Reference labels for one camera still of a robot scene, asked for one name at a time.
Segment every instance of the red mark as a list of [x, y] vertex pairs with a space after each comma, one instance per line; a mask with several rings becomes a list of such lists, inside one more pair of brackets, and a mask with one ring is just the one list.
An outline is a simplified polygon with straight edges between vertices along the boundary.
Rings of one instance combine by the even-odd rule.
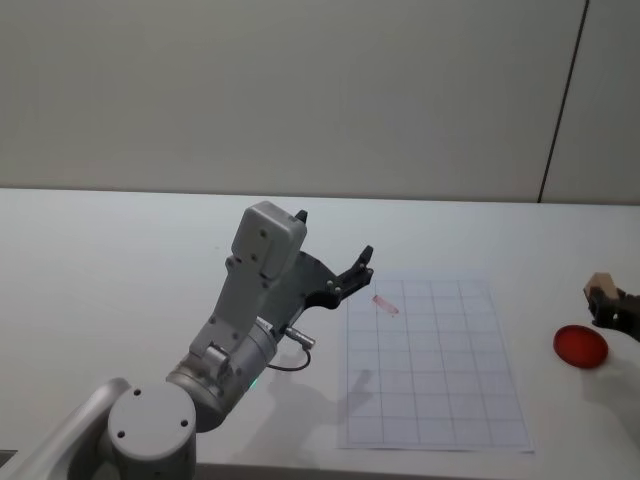
[[391, 303], [387, 302], [384, 298], [382, 298], [379, 295], [374, 296], [371, 300], [373, 300], [373, 303], [378, 305], [382, 310], [384, 310], [390, 315], [396, 315], [400, 313], [400, 310], [398, 310], [395, 305], [392, 305]]

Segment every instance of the grid paper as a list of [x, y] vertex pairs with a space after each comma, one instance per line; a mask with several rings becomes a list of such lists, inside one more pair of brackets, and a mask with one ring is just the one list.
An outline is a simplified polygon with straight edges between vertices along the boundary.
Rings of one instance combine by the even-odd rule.
[[532, 451], [486, 280], [376, 275], [347, 303], [341, 448]]

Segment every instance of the white wall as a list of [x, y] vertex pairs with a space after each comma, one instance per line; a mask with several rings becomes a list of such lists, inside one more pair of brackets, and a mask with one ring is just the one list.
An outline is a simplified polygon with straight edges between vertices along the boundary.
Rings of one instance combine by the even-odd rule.
[[545, 202], [640, 203], [640, 3], [593, 0]]
[[3, 0], [0, 185], [535, 200], [582, 0]]

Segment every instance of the white table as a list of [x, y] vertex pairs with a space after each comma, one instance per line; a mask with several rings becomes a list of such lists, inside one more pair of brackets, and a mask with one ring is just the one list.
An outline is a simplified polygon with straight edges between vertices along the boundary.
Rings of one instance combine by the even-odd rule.
[[[162, 381], [206, 321], [225, 277], [240, 196], [0, 190], [0, 449], [21, 449], [104, 380]], [[202, 463], [488, 478], [637, 478], [640, 345], [604, 332], [609, 363], [563, 364], [554, 332], [589, 321], [594, 271], [640, 292], [640, 209], [276, 198], [309, 211], [304, 249], [336, 271], [480, 269], [496, 308], [535, 454], [336, 449], [339, 312], [311, 310], [311, 367], [268, 371]], [[290, 354], [295, 345], [283, 342]]]

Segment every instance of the red lid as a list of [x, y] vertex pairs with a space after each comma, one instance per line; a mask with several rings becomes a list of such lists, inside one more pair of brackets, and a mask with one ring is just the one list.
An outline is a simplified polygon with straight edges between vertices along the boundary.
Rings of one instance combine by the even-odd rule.
[[561, 359], [578, 368], [598, 367], [609, 353], [602, 335], [582, 325], [567, 325], [558, 330], [553, 349]]

